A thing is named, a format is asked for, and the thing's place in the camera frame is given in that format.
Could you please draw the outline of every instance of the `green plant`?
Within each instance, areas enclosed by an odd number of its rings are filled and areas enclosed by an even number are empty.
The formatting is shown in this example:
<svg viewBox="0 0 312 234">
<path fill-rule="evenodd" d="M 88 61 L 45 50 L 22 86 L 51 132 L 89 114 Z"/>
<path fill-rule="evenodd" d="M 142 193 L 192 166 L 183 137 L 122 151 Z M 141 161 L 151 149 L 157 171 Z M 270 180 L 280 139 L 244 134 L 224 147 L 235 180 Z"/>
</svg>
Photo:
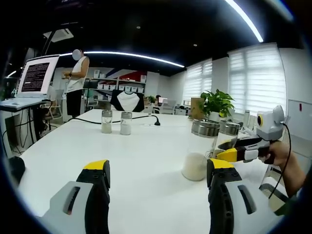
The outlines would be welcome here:
<svg viewBox="0 0 312 234">
<path fill-rule="evenodd" d="M 218 112 L 227 117 L 230 114 L 229 109 L 234 109 L 231 104 L 231 100 L 234 100 L 229 94 L 226 94 L 220 90 L 216 90 L 215 93 L 207 91 L 200 95 L 204 99 L 204 102 L 200 104 L 201 110 L 207 116 L 210 112 Z"/>
<path fill-rule="evenodd" d="M 156 101 L 156 97 L 148 96 L 147 98 L 148 98 L 148 100 L 149 100 L 151 103 L 155 103 L 155 101 Z"/>
</svg>

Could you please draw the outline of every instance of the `window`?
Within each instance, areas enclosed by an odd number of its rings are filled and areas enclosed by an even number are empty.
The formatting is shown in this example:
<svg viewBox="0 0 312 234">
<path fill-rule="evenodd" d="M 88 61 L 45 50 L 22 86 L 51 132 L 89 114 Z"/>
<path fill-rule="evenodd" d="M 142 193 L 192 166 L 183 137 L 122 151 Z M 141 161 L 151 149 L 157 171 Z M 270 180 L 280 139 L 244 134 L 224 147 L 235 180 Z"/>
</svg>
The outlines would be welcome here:
<svg viewBox="0 0 312 234">
<path fill-rule="evenodd" d="M 229 93 L 235 112 L 256 116 L 277 105 L 286 113 L 286 82 L 282 60 L 275 43 L 252 46 L 229 53 Z"/>
<path fill-rule="evenodd" d="M 199 98 L 202 92 L 211 91 L 212 72 L 212 59 L 187 68 L 183 87 L 183 105 L 191 105 L 191 98 Z"/>
</svg>

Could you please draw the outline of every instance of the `jar lid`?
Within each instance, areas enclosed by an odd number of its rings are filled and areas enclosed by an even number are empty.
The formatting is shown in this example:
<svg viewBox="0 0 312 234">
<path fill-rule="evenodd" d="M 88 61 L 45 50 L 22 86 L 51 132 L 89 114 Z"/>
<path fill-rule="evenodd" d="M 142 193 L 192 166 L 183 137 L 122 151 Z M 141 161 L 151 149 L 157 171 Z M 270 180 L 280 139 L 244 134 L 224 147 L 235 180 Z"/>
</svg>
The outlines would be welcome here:
<svg viewBox="0 0 312 234">
<path fill-rule="evenodd" d="M 102 117 L 113 117 L 112 110 L 102 110 Z"/>
<path fill-rule="evenodd" d="M 240 125 L 238 123 L 233 122 L 222 122 L 220 127 L 220 132 L 224 134 L 230 135 L 238 135 Z"/>
<path fill-rule="evenodd" d="M 216 137 L 219 133 L 220 124 L 215 121 L 198 119 L 193 120 L 192 133 L 200 137 Z"/>
<path fill-rule="evenodd" d="M 132 119 L 132 112 L 121 112 L 121 118 Z"/>
</svg>

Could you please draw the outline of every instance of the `white tank top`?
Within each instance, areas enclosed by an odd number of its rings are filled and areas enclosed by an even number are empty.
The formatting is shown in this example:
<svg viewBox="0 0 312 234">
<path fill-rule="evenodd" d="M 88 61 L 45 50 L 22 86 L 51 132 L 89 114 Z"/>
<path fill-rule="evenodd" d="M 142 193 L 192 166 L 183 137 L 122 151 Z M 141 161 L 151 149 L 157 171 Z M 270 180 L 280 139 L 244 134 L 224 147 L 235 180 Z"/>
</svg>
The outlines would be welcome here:
<svg viewBox="0 0 312 234">
<path fill-rule="evenodd" d="M 87 58 L 87 57 L 83 56 L 81 59 L 78 60 L 78 62 L 74 66 L 72 72 L 80 72 L 81 71 L 82 62 L 84 61 L 85 58 Z M 67 85 L 67 93 L 83 89 L 84 80 L 85 80 L 85 77 L 80 78 L 80 79 L 73 79 L 73 80 L 71 80 L 69 78 L 69 82 Z"/>
</svg>

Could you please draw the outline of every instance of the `laptop screen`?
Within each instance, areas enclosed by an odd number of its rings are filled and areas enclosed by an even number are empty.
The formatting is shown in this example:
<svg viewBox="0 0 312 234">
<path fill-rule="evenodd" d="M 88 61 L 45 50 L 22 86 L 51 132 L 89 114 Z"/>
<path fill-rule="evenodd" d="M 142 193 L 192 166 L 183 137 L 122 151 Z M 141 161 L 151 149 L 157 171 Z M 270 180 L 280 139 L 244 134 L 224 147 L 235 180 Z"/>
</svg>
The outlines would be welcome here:
<svg viewBox="0 0 312 234">
<path fill-rule="evenodd" d="M 159 98 L 159 103 L 168 103 L 168 99 L 165 97 L 160 97 Z"/>
<path fill-rule="evenodd" d="M 58 59 L 59 55 L 48 55 L 27 60 L 20 77 L 18 94 L 47 94 Z"/>
</svg>

